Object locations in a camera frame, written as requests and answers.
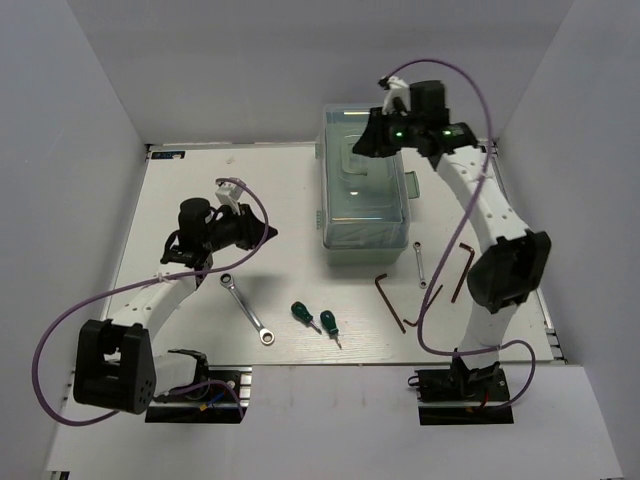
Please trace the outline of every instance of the ratcheting wrench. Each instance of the ratcheting wrench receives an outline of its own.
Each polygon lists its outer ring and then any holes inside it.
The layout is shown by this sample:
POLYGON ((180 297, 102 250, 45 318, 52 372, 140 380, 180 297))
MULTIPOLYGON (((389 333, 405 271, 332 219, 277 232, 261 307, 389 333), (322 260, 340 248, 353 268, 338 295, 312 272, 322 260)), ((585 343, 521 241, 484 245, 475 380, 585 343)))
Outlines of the ratcheting wrench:
POLYGON ((253 310, 251 310, 251 307, 240 293, 240 290, 238 290, 238 287, 236 287, 236 284, 233 281, 233 277, 228 273, 223 274, 220 277, 220 285, 229 290, 233 298, 236 299, 236 302, 238 302, 240 309, 247 316, 247 318, 251 322, 251 325, 253 325, 254 328, 258 331, 262 344, 271 345, 275 341, 276 337, 270 330, 264 328, 264 325, 258 319, 257 315, 253 312, 253 310))
POLYGON ((418 275, 420 276, 420 288, 427 288, 427 281, 424 279, 424 267, 422 266, 422 245, 420 242, 413 244, 413 249, 416 251, 416 260, 418 261, 418 275))

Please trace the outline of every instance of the cable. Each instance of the cable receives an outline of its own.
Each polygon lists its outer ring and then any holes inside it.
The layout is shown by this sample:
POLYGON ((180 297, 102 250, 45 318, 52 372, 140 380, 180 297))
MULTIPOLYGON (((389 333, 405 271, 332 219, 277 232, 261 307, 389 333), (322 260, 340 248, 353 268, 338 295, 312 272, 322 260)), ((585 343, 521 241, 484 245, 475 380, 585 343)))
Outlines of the cable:
POLYGON ((184 395, 185 393, 193 392, 194 390, 197 390, 202 387, 206 387, 208 385, 220 385, 221 387, 224 387, 227 390, 227 392, 231 394, 231 396, 233 397, 233 400, 236 402, 236 405, 238 406, 238 412, 240 412, 240 420, 244 418, 244 412, 242 411, 242 404, 240 403, 240 398, 238 398, 238 395, 233 390, 233 388, 231 388, 226 382, 223 382, 222 380, 206 380, 204 382, 196 383, 195 385, 189 385, 188 387, 174 388, 173 390, 169 390, 169 394, 184 395))
POLYGON ((409 385, 410 388, 419 387, 420 377, 418 375, 411 375, 409 378, 407 378, 407 385, 409 385))
POLYGON ((193 401, 193 402, 197 402, 198 400, 202 400, 204 397, 206 397, 206 396, 207 396, 207 394, 209 393, 209 390, 211 390, 211 388, 207 388, 207 389, 202 393, 202 395, 200 395, 200 396, 199 396, 199 397, 197 397, 197 398, 193 398, 193 397, 190 397, 190 396, 188 396, 188 395, 185 395, 185 398, 187 398, 188 400, 191 400, 191 401, 193 401))
MULTIPOLYGON (((471 78, 471 76, 465 72, 462 68, 446 62, 444 60, 439 60, 437 58, 420 58, 417 60, 413 60, 410 62, 407 62, 403 65, 400 65, 398 68, 396 68, 395 70, 393 70, 389 75, 387 75, 384 78, 389 78, 393 75, 395 75, 396 73, 398 73, 400 70, 410 66, 410 65, 415 65, 417 63, 435 63, 438 65, 442 65, 445 66, 447 68, 450 68, 454 71, 456 71, 457 73, 459 73, 460 75, 462 75, 464 77, 464 79, 469 83, 469 85, 471 85, 471 88, 473 89, 473 91, 475 92, 476 96, 478 97, 478 100, 480 100, 480 104, 482 106, 482 111, 484 113, 484 119, 487 125, 487 139, 489 142, 492 141, 493 139, 493 125, 491 123, 491 113, 489 112, 489 106, 487 104, 487 101, 484 98, 484 95, 482 94, 482 92, 480 91, 480 88, 478 87, 478 85, 476 84, 476 82, 471 78)), ((533 381, 533 376, 535 374, 536 371, 536 354, 533 350, 533 348, 531 347, 531 345, 529 345, 527 342, 525 342, 524 340, 511 340, 510 342, 507 342, 505 344, 503 344, 502 346, 495 346, 495 347, 487 347, 487 348, 481 348, 478 350, 469 350, 466 352, 447 352, 444 350, 437 350, 434 348, 429 347, 423 339, 423 327, 424 327, 424 317, 427 313, 427 309, 429 308, 429 301, 431 299, 431 293, 433 292, 433 287, 435 286, 436 282, 438 281, 438 277, 440 276, 440 273, 442 273, 442 269, 444 268, 445 263, 447 262, 447 259, 449 258, 449 255, 451 254, 451 251, 453 250, 453 247, 456 245, 458 238, 460 237, 460 234, 462 233, 462 229, 464 228, 465 224, 467 223, 467 220, 469 220, 469 217, 471 217, 471 213, 473 212, 473 209, 476 206, 476 203, 478 202, 478 198, 480 197, 480 192, 482 191, 482 187, 484 185, 484 182, 486 181, 487 177, 487 171, 489 169, 489 160, 491 158, 491 149, 487 148, 487 154, 484 158, 484 161, 482 162, 482 169, 481 169, 481 174, 478 177, 478 185, 476 186, 476 189, 474 190, 473 194, 471 195, 471 198, 469 199, 469 203, 467 204, 467 207, 465 208, 464 214, 462 215, 462 218, 460 219, 460 222, 458 223, 458 226, 456 227, 455 231, 453 232, 453 235, 451 236, 451 240, 449 240, 449 243, 447 244, 446 248, 444 249, 444 253, 442 254, 442 257, 440 258, 440 261, 438 262, 435 271, 433 272, 433 276, 431 277, 431 280, 429 281, 429 286, 427 287, 427 291, 425 292, 424 295, 424 299, 422 301, 422 306, 420 307, 420 314, 418 315, 418 343, 420 344, 420 346, 422 347, 423 350, 425 350, 428 353, 431 353, 432 355, 439 355, 439 356, 444 356, 444 357, 466 357, 466 356, 470 356, 470 355, 480 355, 483 353, 491 353, 491 352, 497 352, 499 350, 503 350, 505 348, 509 348, 513 345, 523 345, 527 350, 529 350, 529 353, 531 354, 531 371, 529 372, 529 377, 527 378, 527 381, 525 382, 524 386, 522 387, 522 390, 520 390, 520 392, 518 392, 518 394, 516 394, 513 398, 511 398, 510 400, 508 400, 507 402, 498 405, 496 407, 491 407, 492 409, 499 409, 499 408, 505 408, 508 407, 510 405, 512 405, 513 403, 515 403, 520 397, 522 397, 522 395, 524 395, 524 393, 529 389, 529 386, 531 385, 531 382, 533 381)))
POLYGON ((222 397, 224 397, 224 392, 219 393, 218 395, 216 395, 215 397, 213 397, 211 400, 209 400, 205 406, 207 408, 211 408, 213 407, 213 404, 216 403, 218 400, 222 400, 222 397))
POLYGON ((479 412, 480 410, 482 410, 484 407, 487 406, 487 403, 489 403, 489 390, 485 390, 484 391, 484 399, 482 400, 482 403, 478 406, 478 408, 476 408, 476 412, 479 412))
POLYGON ((258 250, 260 250, 260 248, 262 248, 262 245, 264 245, 264 243, 267 241, 267 236, 269 234, 269 216, 267 215, 266 208, 264 207, 264 205, 260 201, 260 199, 256 196, 256 194, 253 193, 251 191, 251 189, 249 187, 247 187, 243 182, 241 182, 239 180, 236 180, 236 179, 233 179, 233 178, 218 178, 218 179, 216 179, 216 184, 226 183, 226 182, 233 183, 234 185, 237 185, 242 190, 247 192, 247 194, 251 198, 253 198, 253 200, 256 202, 256 204, 260 208, 260 211, 262 212, 262 216, 263 216, 263 219, 264 219, 264 233, 262 234, 262 238, 260 238, 260 241, 256 245, 256 248, 254 248, 252 251, 250 251, 247 255, 242 257, 237 262, 234 262, 231 265, 227 265, 226 267, 212 268, 210 270, 199 270, 199 271, 193 271, 193 272, 174 273, 174 274, 171 274, 171 275, 165 275, 162 278, 153 277, 153 278, 148 279, 148 280, 142 280, 140 282, 132 283, 130 285, 125 285, 124 287, 114 288, 113 290, 109 290, 107 292, 99 293, 97 295, 89 297, 86 300, 83 300, 82 302, 74 305, 73 307, 71 307, 68 310, 66 310, 65 312, 63 312, 58 318, 56 318, 53 321, 53 323, 51 325, 49 325, 49 327, 42 334, 42 338, 40 338, 40 341, 38 342, 38 345, 36 346, 35 352, 33 353, 33 360, 31 361, 31 384, 33 386, 33 391, 36 394, 36 398, 38 399, 38 403, 40 404, 42 409, 53 420, 55 420, 58 423, 61 423, 62 425, 66 425, 68 427, 85 427, 87 425, 94 425, 94 424, 96 424, 98 422, 101 422, 103 420, 111 418, 116 413, 118 413, 117 411, 114 410, 114 411, 109 412, 109 413, 107 413, 105 415, 102 415, 102 416, 96 417, 96 418, 91 418, 89 420, 70 420, 68 418, 63 417, 58 412, 56 412, 51 407, 51 405, 49 405, 49 403, 47 402, 47 399, 44 397, 44 394, 42 393, 42 386, 40 385, 40 376, 39 376, 40 357, 42 356, 42 350, 44 349, 44 346, 47 343, 47 340, 49 339, 49 337, 51 336, 53 331, 65 319, 67 319, 70 315, 72 315, 73 313, 77 312, 81 308, 86 307, 87 305, 90 305, 90 304, 92 304, 94 302, 97 302, 98 300, 102 300, 104 298, 111 297, 111 296, 117 295, 119 293, 128 292, 129 290, 134 290, 136 288, 146 287, 147 285, 153 285, 154 283, 158 283, 158 282, 161 282, 163 280, 176 280, 178 278, 195 277, 195 276, 200 276, 200 275, 209 275, 210 273, 220 273, 220 272, 225 272, 227 270, 231 270, 231 269, 236 268, 236 267, 242 265, 243 263, 245 263, 247 260, 249 260, 251 257, 253 257, 256 253, 258 253, 258 250))

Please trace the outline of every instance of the clear plastic container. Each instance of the clear plastic container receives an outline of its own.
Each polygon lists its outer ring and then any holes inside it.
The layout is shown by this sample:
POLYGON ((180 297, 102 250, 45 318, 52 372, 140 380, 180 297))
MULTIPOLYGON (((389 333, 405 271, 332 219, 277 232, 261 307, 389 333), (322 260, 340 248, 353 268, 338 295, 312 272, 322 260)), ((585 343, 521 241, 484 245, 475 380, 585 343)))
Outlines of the clear plastic container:
POLYGON ((322 159, 323 238, 334 264, 389 264, 407 247, 409 199, 400 153, 367 158, 351 148, 369 107, 327 105, 322 159))

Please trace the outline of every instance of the white wall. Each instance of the white wall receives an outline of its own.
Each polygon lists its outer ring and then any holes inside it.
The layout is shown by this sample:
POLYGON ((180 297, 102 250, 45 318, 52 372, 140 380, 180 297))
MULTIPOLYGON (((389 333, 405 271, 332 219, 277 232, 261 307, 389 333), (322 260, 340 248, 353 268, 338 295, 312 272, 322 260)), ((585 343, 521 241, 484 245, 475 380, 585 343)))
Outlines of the white wall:
MULTIPOLYGON (((312 140, 331 102, 380 102, 377 80, 416 57, 467 68, 498 133, 571 0, 69 0, 147 143, 312 140)), ((456 119, 484 135, 463 80, 456 119)))
POLYGON ((500 141, 511 198, 551 235, 543 288, 561 345, 585 365, 629 479, 640 479, 638 25, 638 2, 576 1, 500 141))
MULTIPOLYGON (((64 0, 0 2, 0 476, 40 478, 54 423, 31 355, 66 307, 108 286, 144 147, 64 0)), ((41 375, 60 406, 86 310, 41 375)))

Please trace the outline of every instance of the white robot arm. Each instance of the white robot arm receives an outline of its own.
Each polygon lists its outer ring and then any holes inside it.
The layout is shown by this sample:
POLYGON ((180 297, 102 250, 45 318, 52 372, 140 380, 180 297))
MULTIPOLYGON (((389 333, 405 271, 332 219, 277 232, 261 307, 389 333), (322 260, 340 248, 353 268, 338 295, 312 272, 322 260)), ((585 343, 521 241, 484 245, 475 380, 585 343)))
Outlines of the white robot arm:
MULTIPOLYGON (((388 90, 386 99, 382 107, 370 110, 353 152, 388 157, 404 147, 416 148, 465 208, 483 175, 486 153, 465 123, 450 123, 444 85, 433 80, 407 85, 397 77, 383 78, 380 85, 388 90)), ((548 235, 529 229, 491 175, 470 220, 482 255, 467 276, 474 304, 459 352, 502 344, 518 306, 540 284, 551 248, 548 235)), ((498 370, 497 351, 454 356, 451 377, 462 392, 473 391, 498 370)))
MULTIPOLYGON (((238 203, 234 185, 216 192, 217 210, 203 198, 182 202, 179 229, 165 243, 159 280, 105 321, 89 320, 80 330, 73 396, 78 403, 142 413, 153 397, 208 379, 206 356, 192 350, 153 355, 151 341, 175 309, 204 281, 213 253, 236 245, 252 250, 265 225, 248 205, 238 203), (189 276, 173 278, 181 273, 189 276)), ((278 231, 269 227, 266 240, 278 231)))

